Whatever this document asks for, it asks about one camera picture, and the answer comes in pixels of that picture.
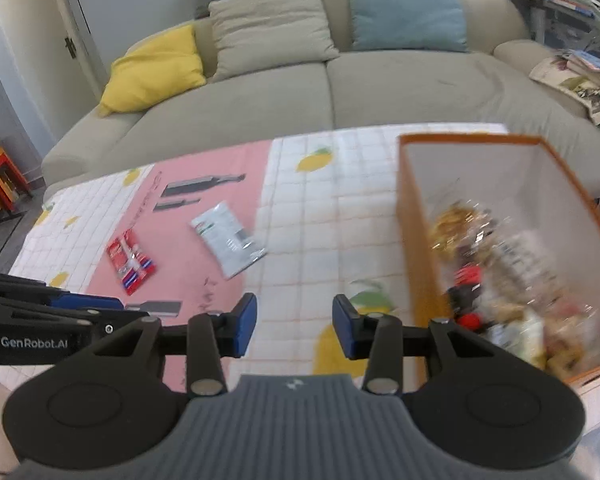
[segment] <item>sofa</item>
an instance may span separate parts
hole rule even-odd
[[[45,157],[46,196],[104,174],[252,140],[465,121],[542,136],[586,187],[600,188],[600,130],[579,103],[528,78],[552,52],[529,40],[509,0],[460,1],[469,53],[353,51],[349,0],[322,0],[339,57],[209,82],[143,114],[100,118],[93,110]],[[211,77],[217,63],[211,20],[196,20],[194,33]]]

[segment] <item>orange box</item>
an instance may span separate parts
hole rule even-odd
[[[452,317],[429,221],[440,196],[487,205],[534,231],[558,275],[600,313],[600,214],[592,198],[539,137],[414,134],[399,138],[397,215],[402,229],[414,321]],[[419,379],[424,382],[424,363]],[[600,424],[600,365],[570,379],[587,408],[587,431]]]

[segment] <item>lemon print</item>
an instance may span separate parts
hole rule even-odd
[[[54,279],[49,282],[49,286],[60,286],[69,277],[68,272],[58,272]]]
[[[54,208],[53,202],[49,205],[42,206],[42,213],[40,213],[40,216],[36,220],[36,223],[33,224],[33,227],[36,227],[36,226],[42,224],[42,222],[45,221],[45,218],[51,214],[51,211],[53,210],[53,208]]]
[[[360,314],[370,314],[371,312],[388,314],[394,309],[382,285],[369,280],[360,280],[359,283],[369,286],[369,290],[364,290],[350,298],[351,303],[357,306]],[[361,377],[365,374],[367,361],[368,359],[350,361],[344,357],[333,325],[322,330],[315,344],[315,375],[349,374],[352,378]]]
[[[64,223],[64,228],[63,229],[67,229],[70,225],[75,224],[75,221],[80,218],[79,216],[72,216],[71,218],[69,218],[65,223]]]
[[[321,170],[333,160],[333,153],[329,148],[320,148],[311,155],[307,155],[296,167],[296,171],[316,171]]]
[[[138,168],[134,168],[133,170],[129,170],[126,174],[125,179],[122,181],[123,186],[131,186],[136,181],[136,178],[140,176],[140,170]]]

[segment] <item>red object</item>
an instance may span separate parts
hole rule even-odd
[[[456,272],[456,286],[479,284],[482,281],[482,273],[478,264],[468,264]]]
[[[456,319],[456,323],[458,323],[460,326],[463,326],[467,330],[471,330],[471,332],[475,332],[482,326],[482,320],[480,319],[480,316],[474,312],[458,317]]]
[[[31,195],[31,189],[26,179],[22,176],[16,165],[11,161],[11,159],[7,156],[4,150],[0,147],[0,168],[3,168],[5,173],[9,176],[14,186],[18,189],[24,191],[29,196]],[[11,193],[8,191],[8,187],[3,182],[0,182],[0,202],[5,208],[9,211],[14,211],[14,203],[13,197],[10,196]]]
[[[131,229],[109,244],[107,254],[128,295],[133,294],[155,272],[155,264],[141,251],[138,238]]]

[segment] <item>round pivot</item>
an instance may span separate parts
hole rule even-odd
[[[144,453],[177,418],[175,396],[160,379],[108,359],[61,364],[33,378],[8,399],[2,422],[21,460],[85,470]]]
[[[537,468],[569,456],[585,420],[576,393],[513,356],[456,358],[412,400],[413,421],[432,443],[499,470]]]

